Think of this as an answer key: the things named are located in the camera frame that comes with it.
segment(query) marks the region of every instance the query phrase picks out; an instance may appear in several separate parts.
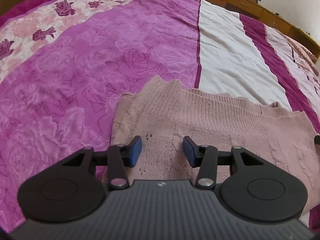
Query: drawer handle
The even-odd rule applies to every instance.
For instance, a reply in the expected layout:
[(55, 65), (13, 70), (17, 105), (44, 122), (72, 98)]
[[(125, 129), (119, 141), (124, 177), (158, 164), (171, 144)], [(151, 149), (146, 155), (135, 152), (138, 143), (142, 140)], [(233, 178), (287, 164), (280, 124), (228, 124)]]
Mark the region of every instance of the drawer handle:
[(242, 4), (243, 6), (246, 6), (246, 7), (250, 8), (250, 6), (248, 6), (248, 5), (244, 4), (243, 2), (242, 2), (241, 4)]

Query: bed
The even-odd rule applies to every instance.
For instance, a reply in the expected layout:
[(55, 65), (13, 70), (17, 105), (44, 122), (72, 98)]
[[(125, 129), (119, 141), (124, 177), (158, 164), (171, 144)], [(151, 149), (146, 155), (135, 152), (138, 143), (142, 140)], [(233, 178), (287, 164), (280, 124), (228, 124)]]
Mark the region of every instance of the bed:
[[(320, 84), (307, 49), (205, 0), (27, 0), (0, 25), (0, 226), (7, 232), (24, 221), (19, 186), (84, 146), (105, 150), (121, 94), (140, 91), (154, 75), (305, 111), (320, 131)], [(318, 177), (308, 179), (318, 187)], [(319, 203), (301, 218), (314, 231)]]

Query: pink knitted sweater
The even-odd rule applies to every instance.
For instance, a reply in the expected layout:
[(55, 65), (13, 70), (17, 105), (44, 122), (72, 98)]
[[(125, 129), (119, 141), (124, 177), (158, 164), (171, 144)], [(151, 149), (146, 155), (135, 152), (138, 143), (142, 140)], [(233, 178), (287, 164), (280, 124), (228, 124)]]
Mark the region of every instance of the pink knitted sweater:
[[(184, 90), (177, 80), (156, 76), (140, 93), (124, 94), (112, 128), (112, 144), (129, 143), (140, 135), (143, 150), (134, 168), (134, 179), (194, 179), (182, 152), (182, 139), (190, 136), (198, 145), (221, 151), (242, 146), (299, 178), (308, 190), (304, 212), (320, 203), (319, 149), (316, 132), (304, 112), (289, 112), (277, 103), (262, 106), (245, 98)], [(218, 167), (217, 182), (229, 176)]]

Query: gray ribbed panel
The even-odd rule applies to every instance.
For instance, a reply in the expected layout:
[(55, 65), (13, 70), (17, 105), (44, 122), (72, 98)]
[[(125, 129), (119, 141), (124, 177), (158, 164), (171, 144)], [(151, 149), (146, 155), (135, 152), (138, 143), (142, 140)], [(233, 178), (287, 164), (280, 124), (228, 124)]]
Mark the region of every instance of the gray ribbed panel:
[(27, 221), (11, 236), (16, 240), (309, 240), (297, 220), (260, 225), (225, 211), (211, 191), (198, 190), (188, 180), (137, 180), (130, 189), (113, 191), (92, 215), (67, 224)]

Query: white logo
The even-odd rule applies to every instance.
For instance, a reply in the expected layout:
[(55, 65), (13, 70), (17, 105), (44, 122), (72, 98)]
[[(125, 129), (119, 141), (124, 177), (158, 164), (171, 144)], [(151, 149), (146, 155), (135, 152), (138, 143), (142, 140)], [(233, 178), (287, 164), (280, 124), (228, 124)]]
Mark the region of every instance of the white logo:
[(164, 187), (165, 185), (167, 185), (167, 184), (165, 182), (163, 182), (163, 181), (158, 183), (159, 187)]

